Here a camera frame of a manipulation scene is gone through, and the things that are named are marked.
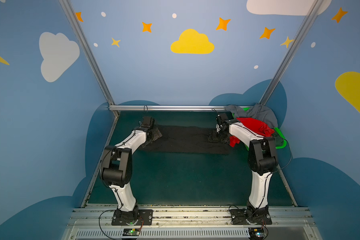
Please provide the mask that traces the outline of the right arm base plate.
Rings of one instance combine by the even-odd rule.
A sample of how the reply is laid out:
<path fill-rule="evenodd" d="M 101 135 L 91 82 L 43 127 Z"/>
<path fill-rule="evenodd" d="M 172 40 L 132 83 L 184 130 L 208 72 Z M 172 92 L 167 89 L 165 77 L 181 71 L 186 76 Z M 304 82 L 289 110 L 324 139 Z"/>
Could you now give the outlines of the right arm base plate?
<path fill-rule="evenodd" d="M 230 209 L 231 225 L 272 225 L 268 210 Z"/>

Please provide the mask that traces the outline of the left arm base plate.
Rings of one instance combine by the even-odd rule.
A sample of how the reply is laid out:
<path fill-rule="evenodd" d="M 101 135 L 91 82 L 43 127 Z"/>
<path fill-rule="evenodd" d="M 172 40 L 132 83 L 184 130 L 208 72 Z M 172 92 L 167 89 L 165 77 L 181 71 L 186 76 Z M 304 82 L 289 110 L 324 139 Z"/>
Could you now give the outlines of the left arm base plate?
<path fill-rule="evenodd" d="M 116 210 L 112 217 L 112 226 L 151 226 L 153 222 L 153 213 L 151 209 L 124 212 Z"/>

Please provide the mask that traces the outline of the black t shirt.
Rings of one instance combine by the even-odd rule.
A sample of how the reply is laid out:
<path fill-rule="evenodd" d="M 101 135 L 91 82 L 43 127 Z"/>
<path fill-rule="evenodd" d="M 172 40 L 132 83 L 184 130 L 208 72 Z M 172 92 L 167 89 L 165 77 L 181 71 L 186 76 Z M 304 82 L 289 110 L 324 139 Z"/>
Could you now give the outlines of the black t shirt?
<path fill-rule="evenodd" d="M 141 145 L 140 151 L 217 155 L 227 155 L 231 151 L 227 142 L 216 140 L 213 128 L 158 125 L 156 129 L 162 136 Z"/>

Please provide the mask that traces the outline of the red t shirt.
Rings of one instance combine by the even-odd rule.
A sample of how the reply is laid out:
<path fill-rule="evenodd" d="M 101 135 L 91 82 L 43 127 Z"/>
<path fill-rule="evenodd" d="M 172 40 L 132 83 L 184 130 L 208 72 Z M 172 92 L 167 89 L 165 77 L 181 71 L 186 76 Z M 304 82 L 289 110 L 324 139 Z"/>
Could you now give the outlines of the red t shirt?
<path fill-rule="evenodd" d="M 261 140 L 265 137 L 271 137 L 275 133 L 266 123 L 253 118 L 236 118 L 236 122 L 229 126 L 229 145 L 234 147 L 240 142 L 247 147 L 250 146 L 250 141 Z"/>

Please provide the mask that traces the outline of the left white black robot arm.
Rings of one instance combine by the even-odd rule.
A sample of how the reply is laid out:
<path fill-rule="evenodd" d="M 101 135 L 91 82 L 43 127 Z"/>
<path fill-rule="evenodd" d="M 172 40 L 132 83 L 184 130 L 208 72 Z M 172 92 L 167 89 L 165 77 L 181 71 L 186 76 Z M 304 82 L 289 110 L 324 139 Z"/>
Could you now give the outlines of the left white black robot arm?
<path fill-rule="evenodd" d="M 105 147 L 100 178 L 112 190 L 118 207 L 113 225 L 134 225 L 139 220 L 139 207 L 130 185 L 133 173 L 133 154 L 142 145 L 162 137 L 158 128 L 137 127 L 123 141 Z"/>

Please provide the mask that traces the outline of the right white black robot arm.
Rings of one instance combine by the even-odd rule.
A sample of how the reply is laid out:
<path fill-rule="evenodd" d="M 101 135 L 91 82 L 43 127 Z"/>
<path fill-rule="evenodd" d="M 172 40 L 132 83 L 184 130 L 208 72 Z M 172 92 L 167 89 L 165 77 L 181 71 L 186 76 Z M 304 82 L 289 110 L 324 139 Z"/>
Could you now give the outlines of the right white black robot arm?
<path fill-rule="evenodd" d="M 252 187 L 245 213 L 246 221 L 252 225 L 262 221 L 270 224 L 269 185 L 279 165 L 276 141 L 272 137 L 274 131 L 262 122 L 252 127 L 254 119 L 229 119 L 225 113 L 218 113 L 216 120 L 216 130 L 211 134 L 212 141 L 229 142 L 232 147 L 242 142 L 249 148 L 248 165 L 252 171 Z"/>

